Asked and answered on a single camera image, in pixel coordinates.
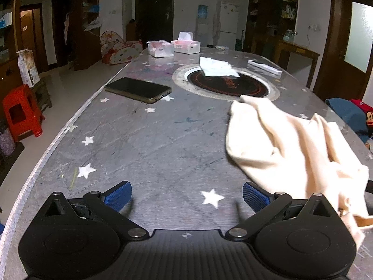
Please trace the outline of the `red cartoon cushion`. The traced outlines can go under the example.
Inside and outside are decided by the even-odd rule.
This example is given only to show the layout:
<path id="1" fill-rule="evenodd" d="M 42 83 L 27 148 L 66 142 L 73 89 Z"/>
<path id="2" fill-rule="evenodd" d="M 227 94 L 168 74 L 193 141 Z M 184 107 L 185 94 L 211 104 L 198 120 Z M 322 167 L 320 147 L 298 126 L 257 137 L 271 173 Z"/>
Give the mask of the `red cartoon cushion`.
<path id="1" fill-rule="evenodd" d="M 369 128 L 372 128 L 373 127 L 373 107 L 364 103 L 361 99 L 350 99 L 350 102 L 358 106 L 365 113 L 366 125 Z"/>

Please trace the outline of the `cream sweater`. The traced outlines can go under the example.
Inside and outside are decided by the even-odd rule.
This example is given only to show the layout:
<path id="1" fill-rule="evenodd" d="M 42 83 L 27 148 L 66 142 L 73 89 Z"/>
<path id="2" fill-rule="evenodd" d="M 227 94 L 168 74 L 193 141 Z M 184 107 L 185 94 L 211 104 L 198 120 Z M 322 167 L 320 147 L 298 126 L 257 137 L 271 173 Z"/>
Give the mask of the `cream sweater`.
<path id="1" fill-rule="evenodd" d="M 232 103 L 229 115 L 226 151 L 255 184 L 294 199 L 323 194 L 362 245 L 372 229 L 364 199 L 369 169 L 335 122 L 318 114 L 298 118 L 269 99 L 246 95 Z"/>

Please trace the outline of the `white refrigerator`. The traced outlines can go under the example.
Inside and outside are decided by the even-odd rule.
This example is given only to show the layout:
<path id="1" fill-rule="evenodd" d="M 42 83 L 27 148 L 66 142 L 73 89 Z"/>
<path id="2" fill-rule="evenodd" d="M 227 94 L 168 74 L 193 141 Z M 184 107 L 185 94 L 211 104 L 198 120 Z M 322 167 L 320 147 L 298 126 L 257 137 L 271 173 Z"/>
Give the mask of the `white refrigerator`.
<path id="1" fill-rule="evenodd" d="M 218 45 L 227 47 L 229 50 L 235 48 L 238 17 L 238 5 L 220 3 Z"/>

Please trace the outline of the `round induction cooktop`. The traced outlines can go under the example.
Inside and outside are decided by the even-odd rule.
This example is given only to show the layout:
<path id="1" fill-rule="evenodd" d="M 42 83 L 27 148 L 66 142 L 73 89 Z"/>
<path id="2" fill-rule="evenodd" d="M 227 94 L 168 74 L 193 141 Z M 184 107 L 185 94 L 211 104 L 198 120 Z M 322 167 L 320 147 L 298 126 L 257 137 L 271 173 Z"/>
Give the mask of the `round induction cooktop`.
<path id="1" fill-rule="evenodd" d="M 182 89 L 202 97 L 233 101 L 241 95 L 267 98 L 275 101 L 280 91 L 263 75 L 254 71 L 235 68 L 234 76 L 207 76 L 196 64 L 178 68 L 172 75 L 173 82 Z"/>

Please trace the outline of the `dark wooden side table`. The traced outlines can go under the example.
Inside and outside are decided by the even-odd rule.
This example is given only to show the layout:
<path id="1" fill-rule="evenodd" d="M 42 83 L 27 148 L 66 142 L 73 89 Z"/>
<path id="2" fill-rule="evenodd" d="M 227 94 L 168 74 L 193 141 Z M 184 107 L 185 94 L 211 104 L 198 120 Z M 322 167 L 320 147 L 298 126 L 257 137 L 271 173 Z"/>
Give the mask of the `dark wooden side table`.
<path id="1" fill-rule="evenodd" d="M 274 46 L 273 62 L 285 70 L 288 69 L 291 58 L 293 58 L 293 67 L 297 69 L 300 69 L 302 65 L 310 64 L 311 67 L 309 68 L 305 86 L 306 88 L 311 88 L 319 56 L 319 53 L 298 44 L 279 40 Z"/>

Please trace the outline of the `polka dot play tent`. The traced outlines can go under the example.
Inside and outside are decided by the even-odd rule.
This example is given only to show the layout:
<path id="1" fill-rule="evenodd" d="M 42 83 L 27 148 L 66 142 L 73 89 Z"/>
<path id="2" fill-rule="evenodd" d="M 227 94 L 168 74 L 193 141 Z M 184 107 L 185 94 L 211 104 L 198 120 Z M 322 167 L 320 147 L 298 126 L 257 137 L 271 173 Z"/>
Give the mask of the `polka dot play tent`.
<path id="1" fill-rule="evenodd" d="M 110 65 L 129 63 L 143 51 L 140 41 L 125 41 L 111 30 L 100 36 L 100 46 L 102 62 Z"/>

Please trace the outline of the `small white pink box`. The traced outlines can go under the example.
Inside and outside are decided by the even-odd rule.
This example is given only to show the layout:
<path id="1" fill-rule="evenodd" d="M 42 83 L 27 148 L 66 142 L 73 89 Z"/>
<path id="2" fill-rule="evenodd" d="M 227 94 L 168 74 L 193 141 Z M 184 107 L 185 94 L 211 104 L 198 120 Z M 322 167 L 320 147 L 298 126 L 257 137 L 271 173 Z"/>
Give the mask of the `small white pink box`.
<path id="1" fill-rule="evenodd" d="M 174 45 L 167 41 L 148 41 L 148 52 L 154 58 L 170 58 L 174 56 Z"/>

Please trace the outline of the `black smartphone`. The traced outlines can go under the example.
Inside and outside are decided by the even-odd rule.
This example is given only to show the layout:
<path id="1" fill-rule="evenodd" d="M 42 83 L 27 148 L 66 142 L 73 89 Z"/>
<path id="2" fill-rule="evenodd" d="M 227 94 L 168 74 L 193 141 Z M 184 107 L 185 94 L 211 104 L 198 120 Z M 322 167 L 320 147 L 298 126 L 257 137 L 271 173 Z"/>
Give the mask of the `black smartphone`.
<path id="1" fill-rule="evenodd" d="M 107 84 L 104 90 L 147 104 L 153 104 L 172 92 L 172 88 L 166 85 L 128 77 Z"/>

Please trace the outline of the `blue sofa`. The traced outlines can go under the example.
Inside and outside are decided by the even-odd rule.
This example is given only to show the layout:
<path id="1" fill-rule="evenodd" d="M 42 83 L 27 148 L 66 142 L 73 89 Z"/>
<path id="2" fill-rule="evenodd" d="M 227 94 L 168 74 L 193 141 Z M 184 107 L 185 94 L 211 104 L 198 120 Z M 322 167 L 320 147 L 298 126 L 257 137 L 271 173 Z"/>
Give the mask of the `blue sofa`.
<path id="1" fill-rule="evenodd" d="M 358 135 L 372 152 L 372 128 L 366 125 L 365 113 L 350 100 L 326 99 L 325 103 Z"/>

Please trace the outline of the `white pink tissue box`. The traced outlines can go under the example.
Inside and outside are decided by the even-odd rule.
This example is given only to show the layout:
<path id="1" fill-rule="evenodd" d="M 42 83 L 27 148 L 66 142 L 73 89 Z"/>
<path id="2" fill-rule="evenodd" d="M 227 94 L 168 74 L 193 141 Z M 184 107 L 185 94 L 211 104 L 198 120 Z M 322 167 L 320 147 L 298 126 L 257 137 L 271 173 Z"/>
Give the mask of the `white pink tissue box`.
<path id="1" fill-rule="evenodd" d="M 171 43 L 176 53 L 197 54 L 200 52 L 200 42 L 193 39 L 192 32 L 180 32 L 177 40 Z"/>

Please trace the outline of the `red plastic stool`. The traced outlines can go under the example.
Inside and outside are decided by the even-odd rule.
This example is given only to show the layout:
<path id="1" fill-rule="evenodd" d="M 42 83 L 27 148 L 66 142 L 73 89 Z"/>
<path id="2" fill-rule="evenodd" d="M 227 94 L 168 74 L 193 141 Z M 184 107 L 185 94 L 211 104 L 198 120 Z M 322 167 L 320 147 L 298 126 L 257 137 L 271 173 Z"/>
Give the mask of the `red plastic stool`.
<path id="1" fill-rule="evenodd" d="M 35 137 L 42 134 L 42 120 L 45 120 L 36 98 L 28 85 L 14 88 L 3 99 L 3 109 L 11 135 L 15 142 L 25 133 Z"/>

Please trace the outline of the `white paper bag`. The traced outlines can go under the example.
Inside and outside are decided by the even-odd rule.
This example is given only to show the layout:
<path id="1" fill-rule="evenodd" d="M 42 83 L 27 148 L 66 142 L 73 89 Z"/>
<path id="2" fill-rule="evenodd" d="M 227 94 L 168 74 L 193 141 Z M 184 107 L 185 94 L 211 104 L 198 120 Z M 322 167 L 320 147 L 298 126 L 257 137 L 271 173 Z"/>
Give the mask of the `white paper bag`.
<path id="1" fill-rule="evenodd" d="M 17 52 L 18 54 L 18 67 L 23 83 L 28 85 L 29 88 L 34 87 L 39 81 L 37 67 L 34 61 L 34 54 L 32 50 L 22 49 Z"/>

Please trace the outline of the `white tissue paper sheet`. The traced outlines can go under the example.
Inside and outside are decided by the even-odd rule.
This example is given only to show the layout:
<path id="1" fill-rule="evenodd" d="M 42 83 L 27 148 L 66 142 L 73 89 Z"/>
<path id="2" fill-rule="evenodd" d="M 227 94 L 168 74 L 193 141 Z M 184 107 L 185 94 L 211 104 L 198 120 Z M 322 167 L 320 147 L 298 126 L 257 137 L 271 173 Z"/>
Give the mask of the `white tissue paper sheet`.
<path id="1" fill-rule="evenodd" d="M 199 66 L 207 77 L 239 77 L 238 72 L 226 61 L 200 57 Z"/>

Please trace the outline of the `water dispenser with blue bottle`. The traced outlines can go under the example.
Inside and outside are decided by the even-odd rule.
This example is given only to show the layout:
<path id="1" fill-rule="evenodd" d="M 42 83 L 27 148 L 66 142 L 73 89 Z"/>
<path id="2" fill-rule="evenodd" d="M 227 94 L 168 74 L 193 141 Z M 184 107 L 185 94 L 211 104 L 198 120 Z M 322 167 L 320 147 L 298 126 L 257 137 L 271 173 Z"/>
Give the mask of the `water dispenser with blue bottle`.
<path id="1" fill-rule="evenodd" d="M 207 46 L 208 42 L 208 6 L 199 5 L 196 17 L 195 40 L 200 42 L 202 47 Z"/>

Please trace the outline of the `white remote control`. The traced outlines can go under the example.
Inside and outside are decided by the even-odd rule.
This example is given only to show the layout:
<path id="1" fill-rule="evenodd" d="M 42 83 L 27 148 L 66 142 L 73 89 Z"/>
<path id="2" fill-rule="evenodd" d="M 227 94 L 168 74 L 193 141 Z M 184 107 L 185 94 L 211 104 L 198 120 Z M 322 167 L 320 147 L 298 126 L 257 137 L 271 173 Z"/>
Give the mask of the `white remote control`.
<path id="1" fill-rule="evenodd" d="M 248 63 L 248 65 L 250 65 L 250 66 L 254 66 L 254 67 L 256 67 L 256 68 L 259 68 L 259 69 L 261 69 L 261 70 L 263 70 L 263 71 L 266 71 L 266 72 L 268 72 L 268 73 L 270 73 L 270 74 L 272 74 L 272 75 L 279 76 L 279 75 L 281 75 L 282 72 L 283 72 L 282 70 L 279 70 L 279 69 L 277 69 L 277 68 L 275 68 L 275 67 L 272 67 L 272 66 L 269 66 L 269 65 L 267 65 L 267 64 L 264 64 L 264 63 L 258 63 L 258 62 L 256 62 L 255 60 L 248 60 L 247 63 Z"/>

